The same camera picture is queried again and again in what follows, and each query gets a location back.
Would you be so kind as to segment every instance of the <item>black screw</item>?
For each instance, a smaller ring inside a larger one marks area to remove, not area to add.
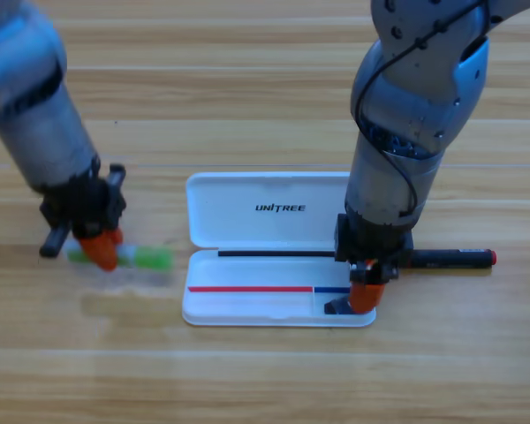
[[[400,40],[401,38],[403,38],[403,31],[398,26],[394,26],[393,28],[391,28],[390,33],[397,40]]]
[[[395,7],[395,0],[385,0],[385,9],[389,12],[394,12],[397,8]]]

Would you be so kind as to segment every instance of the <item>black cable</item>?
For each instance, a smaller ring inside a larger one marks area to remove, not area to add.
[[[401,217],[409,216],[414,213],[414,211],[418,207],[418,194],[416,193],[416,188],[414,187],[414,184],[412,180],[410,179],[410,177],[408,177],[408,175],[398,167],[398,165],[387,155],[387,152],[375,146],[375,144],[371,140],[370,135],[368,134],[368,129],[363,125],[363,122],[360,118],[361,105],[363,103],[363,99],[365,98],[365,95],[367,94],[368,89],[373,85],[373,83],[379,77],[379,75],[381,75],[383,72],[389,69],[396,62],[410,55],[416,49],[424,48],[424,46],[428,43],[430,39],[434,38],[436,35],[442,32],[445,32],[445,30],[447,30],[451,24],[462,19],[465,15],[467,15],[468,13],[470,13],[471,11],[473,11],[474,9],[478,8],[479,6],[483,4],[486,5],[487,7],[486,13],[488,14],[489,12],[488,0],[477,0],[475,3],[470,4],[469,6],[462,9],[461,11],[453,15],[451,18],[445,20],[444,22],[440,22],[439,20],[436,21],[434,24],[434,30],[432,30],[430,33],[428,33],[424,37],[416,39],[416,41],[414,42],[412,46],[410,46],[408,49],[404,50],[402,53],[398,54],[397,56],[393,57],[389,62],[383,64],[377,71],[373,73],[373,75],[371,75],[371,77],[367,81],[367,84],[361,90],[360,96],[358,97],[357,102],[355,103],[355,111],[354,111],[353,118],[355,119],[355,122],[360,128],[360,132],[363,134],[363,137],[365,137],[365,139],[371,144],[371,146],[373,146],[377,150],[377,152],[400,174],[400,176],[408,184],[408,188],[410,190],[413,202],[411,206],[409,207],[409,209],[406,210],[406,212],[400,213]]]

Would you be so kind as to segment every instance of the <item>red stripe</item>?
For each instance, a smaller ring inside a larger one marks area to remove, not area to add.
[[[311,293],[312,287],[248,287],[248,286],[232,286],[232,287],[189,287],[188,291],[193,293]]]

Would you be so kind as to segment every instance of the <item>black bracket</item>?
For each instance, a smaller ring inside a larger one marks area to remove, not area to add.
[[[106,177],[106,183],[109,188],[109,204],[105,211],[106,222],[104,223],[106,228],[112,230],[117,228],[118,219],[122,210],[125,208],[125,201],[120,194],[124,179],[124,165],[112,164],[110,166],[110,173],[108,174],[108,177]],[[60,217],[46,201],[43,201],[41,204],[40,211],[51,230],[39,250],[39,255],[42,258],[54,259],[60,254],[61,249],[71,232],[72,221]]]

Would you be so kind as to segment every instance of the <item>marker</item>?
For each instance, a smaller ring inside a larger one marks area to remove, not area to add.
[[[492,250],[413,250],[407,268],[486,269],[496,264]]]
[[[92,263],[74,239],[67,240],[63,250],[70,262]],[[117,265],[121,268],[153,271],[168,271],[172,268],[172,253],[166,247],[118,245],[116,253]]]

